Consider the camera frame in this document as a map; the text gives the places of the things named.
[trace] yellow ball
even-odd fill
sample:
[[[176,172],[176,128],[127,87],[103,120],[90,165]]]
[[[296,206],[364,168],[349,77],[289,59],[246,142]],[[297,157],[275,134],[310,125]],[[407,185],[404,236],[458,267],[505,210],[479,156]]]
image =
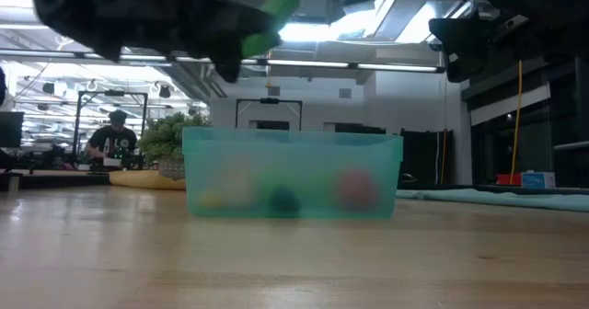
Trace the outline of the yellow ball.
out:
[[[197,202],[200,207],[209,209],[218,209],[225,205],[221,195],[211,190],[202,192],[201,195],[199,195]]]

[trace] translucent plastic container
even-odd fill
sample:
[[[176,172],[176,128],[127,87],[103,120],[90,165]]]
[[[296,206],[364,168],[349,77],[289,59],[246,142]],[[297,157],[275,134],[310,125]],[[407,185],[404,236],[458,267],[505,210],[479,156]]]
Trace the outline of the translucent plastic container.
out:
[[[186,128],[192,213],[218,217],[390,218],[401,137]]]

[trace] person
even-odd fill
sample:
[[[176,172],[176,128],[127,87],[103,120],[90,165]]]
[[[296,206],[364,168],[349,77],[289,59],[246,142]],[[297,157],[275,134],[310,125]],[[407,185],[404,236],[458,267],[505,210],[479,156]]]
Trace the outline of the person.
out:
[[[135,133],[124,126],[127,120],[125,112],[121,110],[112,111],[109,118],[110,126],[97,130],[88,140],[86,152],[94,158],[104,158],[109,154],[113,154],[116,148],[122,148],[132,153],[137,144]],[[108,146],[108,152],[104,151],[106,146]]]

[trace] computer monitor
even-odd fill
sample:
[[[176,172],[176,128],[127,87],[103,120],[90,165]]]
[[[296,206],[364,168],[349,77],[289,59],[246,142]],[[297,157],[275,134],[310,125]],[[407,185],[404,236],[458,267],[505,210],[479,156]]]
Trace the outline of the computer monitor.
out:
[[[24,112],[0,112],[0,147],[19,148]]]

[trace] desk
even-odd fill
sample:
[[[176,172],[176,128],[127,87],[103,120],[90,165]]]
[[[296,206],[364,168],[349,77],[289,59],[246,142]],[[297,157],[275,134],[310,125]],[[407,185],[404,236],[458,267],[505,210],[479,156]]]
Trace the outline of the desk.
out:
[[[2,308],[583,308],[589,214],[400,200],[392,221],[190,216],[183,192],[0,202]]]

